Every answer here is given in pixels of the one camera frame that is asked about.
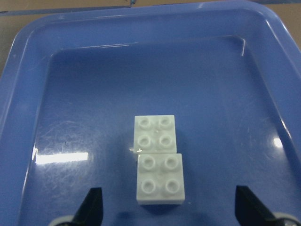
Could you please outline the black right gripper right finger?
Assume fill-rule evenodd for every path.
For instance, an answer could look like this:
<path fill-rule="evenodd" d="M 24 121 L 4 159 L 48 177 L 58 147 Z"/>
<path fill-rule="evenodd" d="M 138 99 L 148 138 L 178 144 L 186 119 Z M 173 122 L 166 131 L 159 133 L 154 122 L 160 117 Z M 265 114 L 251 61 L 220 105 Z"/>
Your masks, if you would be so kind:
<path fill-rule="evenodd" d="M 236 186 L 235 217 L 241 226 L 273 226 L 276 217 L 248 186 Z"/>

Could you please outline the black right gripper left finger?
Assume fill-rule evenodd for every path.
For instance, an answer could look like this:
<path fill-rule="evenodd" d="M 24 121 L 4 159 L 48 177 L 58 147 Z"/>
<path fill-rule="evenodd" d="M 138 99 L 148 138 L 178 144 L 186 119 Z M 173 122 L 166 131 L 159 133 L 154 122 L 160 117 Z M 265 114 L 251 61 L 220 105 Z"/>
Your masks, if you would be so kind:
<path fill-rule="evenodd" d="M 75 213 L 72 226 L 100 226 L 103 221 L 103 194 L 101 187 L 90 188 Z"/>

